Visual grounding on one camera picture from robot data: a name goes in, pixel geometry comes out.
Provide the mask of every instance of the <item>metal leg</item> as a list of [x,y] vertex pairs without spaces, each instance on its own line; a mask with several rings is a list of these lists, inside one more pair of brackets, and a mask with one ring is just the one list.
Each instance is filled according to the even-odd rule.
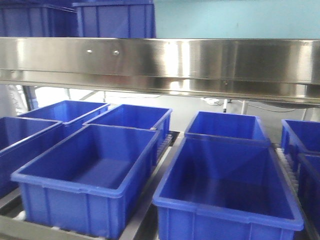
[[71,94],[70,94],[70,89],[69,88],[65,88],[64,89],[65,94],[68,96],[69,100],[71,100]]
[[306,109],[303,111],[302,118],[301,118],[302,121],[306,120],[307,112],[308,112],[308,108],[306,108]]
[[226,113],[227,112],[227,104],[228,104],[228,99],[225,99],[223,102],[223,112]]
[[241,114],[246,115],[248,110],[248,101],[244,100],[242,103]]
[[320,108],[313,108],[311,121],[320,122]]
[[22,86],[26,105],[29,111],[38,108],[36,90],[34,86]]

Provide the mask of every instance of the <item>plastic crate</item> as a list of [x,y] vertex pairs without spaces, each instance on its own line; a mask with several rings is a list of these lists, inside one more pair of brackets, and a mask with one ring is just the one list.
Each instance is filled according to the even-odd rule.
[[160,240],[292,240],[303,218],[272,148],[185,138],[153,203]]
[[77,37],[75,10],[54,5],[0,5],[0,37]]
[[12,4],[53,4],[57,6],[71,7],[73,0],[1,0],[0,5]]
[[309,221],[320,235],[320,156],[300,154],[298,197]]
[[158,131],[88,125],[12,174],[28,221],[115,239],[151,175]]
[[65,100],[38,108],[19,117],[62,121],[65,136],[69,136],[82,127],[82,124],[109,108],[109,103]]
[[[172,109],[170,108],[122,104],[84,124],[158,130],[160,135],[157,141],[157,148],[161,150],[162,143],[169,134],[171,112]],[[154,158],[153,165],[157,164],[158,155]]]
[[281,148],[299,178],[299,153],[320,155],[320,122],[282,120]]
[[18,187],[10,175],[63,139],[62,122],[0,118],[0,198]]
[[219,138],[240,143],[271,145],[258,116],[199,111],[184,134],[188,138]]
[[74,3],[80,37],[155,38],[152,0],[108,0]]
[[38,4],[39,0],[1,0],[0,5],[9,4]]

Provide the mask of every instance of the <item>stainless steel beam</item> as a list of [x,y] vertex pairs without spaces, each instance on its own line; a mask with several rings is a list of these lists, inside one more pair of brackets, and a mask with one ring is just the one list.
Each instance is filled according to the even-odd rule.
[[0,38],[0,84],[320,104],[320,40]]

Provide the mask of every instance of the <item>light blue wall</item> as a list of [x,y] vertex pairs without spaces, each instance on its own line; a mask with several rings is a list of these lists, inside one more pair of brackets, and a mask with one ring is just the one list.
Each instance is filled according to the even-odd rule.
[[320,38],[320,0],[155,0],[158,38]]

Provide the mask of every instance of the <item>crate rim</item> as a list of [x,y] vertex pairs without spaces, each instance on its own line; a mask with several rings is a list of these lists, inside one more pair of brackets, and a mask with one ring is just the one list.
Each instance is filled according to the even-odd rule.
[[[182,148],[184,147],[186,141],[190,141],[190,140],[206,142],[206,140],[204,139],[191,139],[191,138],[184,137],[170,165],[166,169],[157,189],[155,190],[155,193],[152,198],[152,202],[154,205],[156,205],[157,207],[186,211],[186,212],[194,213],[196,215],[215,217],[217,219],[224,219],[229,221],[237,221],[245,224],[250,224],[250,223],[261,224],[265,226],[270,226],[275,228],[284,228],[284,229],[295,230],[295,231],[300,231],[304,228],[304,220],[301,216],[300,209],[281,171],[279,162],[276,160],[277,155],[271,147],[267,147],[267,146],[257,145],[256,147],[261,149],[266,149],[266,150],[268,149],[268,152],[270,154],[270,157],[276,169],[277,175],[279,177],[280,184],[283,188],[285,199],[287,200],[288,206],[291,210],[293,219],[286,219],[286,218],[281,218],[276,216],[231,209],[227,207],[218,207],[218,206],[213,206],[208,204],[199,204],[199,203],[188,202],[184,200],[177,200],[173,198],[160,196],[166,184],[166,181],[169,175],[171,174],[171,170],[173,169],[174,164],[178,160],[178,157],[182,151]],[[238,143],[238,142],[233,142],[233,144],[243,145],[242,143]]]
[[[204,133],[196,133],[196,132],[190,132],[190,129],[192,125],[194,124],[196,118],[200,113],[208,113],[208,114],[214,114],[214,115],[229,115],[229,116],[243,116],[243,117],[248,117],[248,118],[255,118],[264,137],[265,140],[255,140],[255,139],[248,139],[248,138],[241,138],[241,137],[231,137],[231,136],[221,136],[221,135],[212,135],[212,134],[204,134]],[[271,140],[269,138],[269,135],[262,123],[262,120],[259,116],[254,116],[254,115],[243,115],[243,114],[236,114],[236,113],[225,113],[225,112],[214,112],[214,111],[197,111],[196,114],[193,116],[191,119],[190,123],[186,127],[184,131],[184,135],[186,137],[191,137],[191,136],[208,136],[208,137],[213,137],[213,138],[222,138],[222,139],[233,139],[233,140],[239,140],[239,141],[245,141],[245,142],[258,142],[258,143],[265,143],[266,145],[271,145]]]
[[3,149],[0,149],[0,156],[9,153],[11,151],[14,151],[17,147],[22,146],[26,143],[28,143],[29,141],[31,141],[32,139],[37,138],[38,136],[43,135],[44,133],[51,131],[55,128],[58,128],[59,126],[63,125],[62,121],[58,121],[58,120],[49,120],[49,119],[42,119],[42,118],[33,118],[33,117],[14,117],[14,116],[4,116],[4,117],[0,117],[0,119],[21,119],[21,120],[30,120],[30,121],[39,121],[39,122],[51,122],[54,123],[49,127],[46,127],[30,136],[27,136]]
[[[91,123],[93,121],[95,121],[96,119],[103,117],[104,115],[107,115],[108,113],[112,112],[112,111],[116,111],[117,109],[123,107],[123,106],[134,106],[134,107],[142,107],[142,108],[152,108],[152,109],[162,109],[162,110],[167,110],[165,112],[165,114],[153,125],[153,128],[158,128],[159,125],[172,113],[172,108],[165,108],[165,107],[153,107],[153,106],[142,106],[142,105],[131,105],[131,104],[120,104],[112,109],[109,109],[108,111],[105,111],[103,113],[101,113],[98,116],[95,116],[94,118],[90,119],[89,121],[86,121],[83,123],[83,125],[90,125],[90,124],[97,124],[97,123]],[[117,127],[118,125],[104,125],[104,124],[97,124],[97,125],[103,125],[103,126],[114,126]],[[130,127],[132,129],[145,129],[145,128],[138,128],[138,127]]]
[[88,125],[82,127],[81,129],[79,129],[78,131],[76,131],[75,133],[73,133],[72,135],[63,139],[55,146],[49,148],[47,151],[43,152],[39,156],[35,157],[33,160],[26,163],[25,165],[23,165],[22,167],[20,167],[16,171],[14,171],[11,174],[11,180],[14,182],[32,184],[32,185],[40,185],[43,188],[50,188],[50,189],[55,189],[55,190],[60,190],[60,191],[65,191],[65,192],[72,192],[72,193],[76,193],[76,194],[90,194],[90,195],[96,195],[96,196],[100,196],[100,197],[107,197],[107,198],[114,198],[114,199],[121,198],[124,195],[126,188],[128,187],[128,183],[131,181],[131,178],[133,177],[134,171],[137,168],[139,168],[139,166],[141,164],[141,159],[143,159],[146,156],[145,150],[151,149],[153,144],[157,141],[158,135],[160,134],[159,131],[129,128],[130,131],[145,131],[145,132],[153,133],[154,135],[152,136],[151,140],[144,148],[145,150],[138,156],[137,160],[132,165],[132,167],[130,168],[130,170],[128,171],[125,178],[122,180],[121,184],[119,185],[119,187],[117,189],[112,189],[112,188],[107,188],[107,187],[98,187],[98,186],[93,186],[90,184],[77,183],[77,182],[72,182],[72,181],[67,181],[67,180],[58,180],[58,179],[53,179],[53,178],[48,178],[48,177],[39,177],[39,176],[33,176],[33,175],[20,173],[22,170],[29,167],[30,165],[32,165],[34,162],[36,162],[37,160],[39,160],[43,156],[54,151],[56,147],[59,147],[59,146],[63,145],[65,142],[70,141],[70,139],[74,138],[77,134],[80,134],[82,131],[87,131],[87,129],[94,128],[94,127],[109,128],[109,129],[114,129],[114,128],[128,129],[127,127],[122,127],[122,126],[114,127],[114,126],[106,126],[106,125],[88,124]]
[[41,3],[12,3],[12,4],[0,4],[0,9],[32,9],[32,8],[47,8],[47,9],[56,9],[63,10],[72,13],[76,13],[77,10],[70,7],[58,6],[53,4],[41,4]]
[[71,124],[76,123],[76,122],[78,122],[78,121],[81,121],[83,118],[89,116],[90,114],[95,113],[96,111],[99,111],[99,110],[101,110],[101,109],[103,109],[103,108],[105,108],[105,107],[109,107],[109,106],[110,106],[110,103],[105,103],[105,102],[82,101],[82,100],[63,100],[63,101],[56,102],[56,103],[54,103],[54,104],[50,104],[50,105],[47,105],[47,106],[44,106],[44,107],[40,107],[40,108],[31,110],[31,111],[28,111],[28,112],[26,112],[26,114],[27,114],[27,113],[28,113],[28,114],[29,114],[29,113],[33,113],[33,112],[35,112],[35,111],[37,111],[37,110],[39,110],[39,109],[49,108],[49,107],[51,107],[51,106],[54,106],[54,105],[57,105],[57,104],[61,104],[61,103],[64,103],[64,102],[69,102],[69,103],[71,103],[71,102],[76,102],[76,103],[81,102],[81,103],[102,104],[101,106],[99,106],[99,107],[97,107],[97,108],[95,108],[95,109],[93,109],[93,110],[91,110],[91,111],[89,111],[89,112],[87,112],[87,113],[85,113],[85,114],[83,114],[83,115],[81,115],[81,116],[78,116],[78,117],[76,117],[75,119],[72,119],[71,121],[62,122],[62,124],[63,124],[64,126],[68,126],[68,125],[71,125]]
[[129,5],[153,5],[153,0],[107,0],[94,2],[74,2],[73,7],[99,7],[99,6],[129,6]]

